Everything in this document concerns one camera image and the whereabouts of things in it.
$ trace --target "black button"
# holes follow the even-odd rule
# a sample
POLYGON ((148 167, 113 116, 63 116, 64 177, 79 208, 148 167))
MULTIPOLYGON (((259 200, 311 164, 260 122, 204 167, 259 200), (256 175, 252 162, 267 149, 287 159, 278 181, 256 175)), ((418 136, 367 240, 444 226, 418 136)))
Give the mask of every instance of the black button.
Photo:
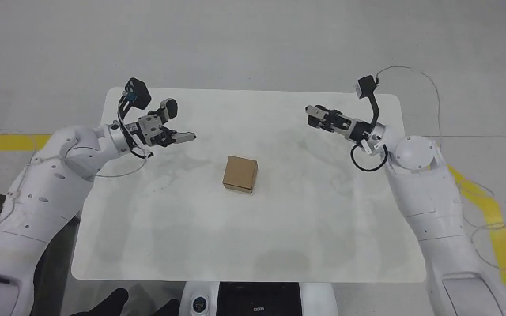
POLYGON ((204 310, 206 310, 206 307, 207 301, 201 296, 193 301, 193 310, 195 313, 202 313, 204 310))

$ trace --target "white cable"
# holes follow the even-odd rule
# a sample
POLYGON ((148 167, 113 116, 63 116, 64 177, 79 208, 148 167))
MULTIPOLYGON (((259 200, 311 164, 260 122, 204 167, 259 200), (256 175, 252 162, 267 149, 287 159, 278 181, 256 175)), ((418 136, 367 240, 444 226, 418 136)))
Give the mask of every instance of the white cable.
MULTIPOLYGON (((378 73, 376 74, 376 81, 379 82, 378 78, 379 78, 380 73, 382 73, 385 70, 392 69, 392 68, 403 68, 403 69, 408 69, 408 70, 412 70, 412 71, 418 72, 418 73, 422 74, 423 76, 427 77, 427 79, 429 79, 430 82, 432 83, 432 86, 434 87, 434 90, 436 91, 436 97, 437 97, 437 128, 438 128, 438 131, 439 131, 440 150, 442 151, 443 150, 443 135, 441 133, 441 98, 440 98, 440 92, 439 92, 439 89, 436 86, 436 83, 434 82, 434 80, 428 74, 424 73, 422 70, 417 70, 417 69, 415 69, 413 67, 410 67, 410 66, 389 66, 387 68, 383 68, 380 71, 378 71, 378 73)), ((488 187, 482 185, 481 183, 473 181, 473 180, 464 179, 462 181, 455 182, 455 183, 457 184, 457 187, 459 188, 459 191, 461 193, 462 192, 466 192, 467 194, 472 194, 474 196, 478 196, 478 197, 481 197, 481 198, 483 198, 483 197, 484 198, 493 198, 493 196, 495 195, 494 192, 491 189, 489 189, 488 187), (465 190, 465 189, 463 189, 462 182, 471 182, 471 183, 473 183, 473 184, 475 184, 477 186, 480 186, 484 191, 487 192, 487 194, 476 194, 475 192, 471 192, 469 190, 465 190)), ((478 257, 485 264, 487 264, 487 265, 489 265, 489 266, 491 266, 493 268, 496 268, 496 269, 498 269, 500 271, 506 271, 506 268, 501 268, 498 265, 494 265, 492 262, 490 262, 490 261, 486 260, 485 258, 483 258, 483 256, 478 251, 478 248, 476 247, 476 244, 474 243, 474 236, 476 235, 476 233, 478 231, 481 231, 481 230, 499 231, 501 229, 505 229, 506 225, 504 224, 504 222, 497 222, 497 223, 491 223, 491 224, 485 224, 485 225, 476 225, 476 224, 471 223, 466 218, 466 214, 464 213, 464 209, 462 211, 462 217, 463 217, 463 219, 471 227, 474 228, 474 231, 471 233, 470 241, 473 244, 474 251, 476 251, 476 254, 478 255, 478 257)))

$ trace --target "black cable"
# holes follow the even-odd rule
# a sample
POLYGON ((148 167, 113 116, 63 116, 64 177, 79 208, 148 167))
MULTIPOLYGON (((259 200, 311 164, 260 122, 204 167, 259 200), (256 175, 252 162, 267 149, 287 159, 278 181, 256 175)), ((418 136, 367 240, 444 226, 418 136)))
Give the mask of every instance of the black cable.
POLYGON ((355 161, 355 156, 353 155, 353 153, 355 152, 355 149, 357 149, 357 147, 360 147, 360 145, 359 144, 355 144, 353 146, 353 148, 351 148, 351 152, 349 152, 349 156, 351 157, 351 161, 353 162, 353 164, 355 165, 355 167, 357 167, 358 170, 360 170, 360 171, 363 171, 363 172, 378 171, 388 160, 388 149, 387 149, 386 145, 383 145, 383 150, 385 151, 385 158, 383 159, 383 161, 381 162, 381 164, 379 164, 378 167, 374 167, 373 169, 365 169, 365 168, 359 166, 357 164, 357 162, 355 161))
POLYGON ((374 127, 376 126, 376 123, 378 122, 378 117, 380 116, 380 109, 378 108, 378 103, 376 102, 376 98, 373 94, 368 96, 369 102, 371 103, 372 107, 372 120, 371 120, 371 130, 374 130, 374 127))

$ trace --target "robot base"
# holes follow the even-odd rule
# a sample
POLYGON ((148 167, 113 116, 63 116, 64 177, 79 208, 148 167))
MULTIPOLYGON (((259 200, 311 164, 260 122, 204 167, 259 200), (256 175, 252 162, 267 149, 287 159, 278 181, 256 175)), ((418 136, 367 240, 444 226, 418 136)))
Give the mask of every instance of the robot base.
POLYGON ((187 282, 179 316, 338 316, 330 283, 187 282))

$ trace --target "table surface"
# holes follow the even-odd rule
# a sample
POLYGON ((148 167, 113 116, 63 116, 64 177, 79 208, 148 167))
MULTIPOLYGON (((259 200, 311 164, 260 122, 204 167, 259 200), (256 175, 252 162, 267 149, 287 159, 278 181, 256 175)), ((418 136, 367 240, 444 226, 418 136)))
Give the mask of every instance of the table surface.
MULTIPOLYGON (((102 123, 116 116, 113 88, 102 123)), ((322 104, 370 120, 351 93, 151 88, 175 98, 166 126, 195 141, 152 148, 139 172, 99 178, 86 200, 72 274, 86 280, 421 282, 425 266, 384 172, 358 171, 351 144, 306 123, 322 104), (258 161, 253 194, 226 190, 228 155, 258 161)), ((397 97, 378 95, 379 122, 404 133, 397 97)), ((125 122, 145 112, 134 109, 125 122)), ((379 163, 358 153, 365 167, 379 163)), ((142 162, 111 161, 103 174, 142 162)))

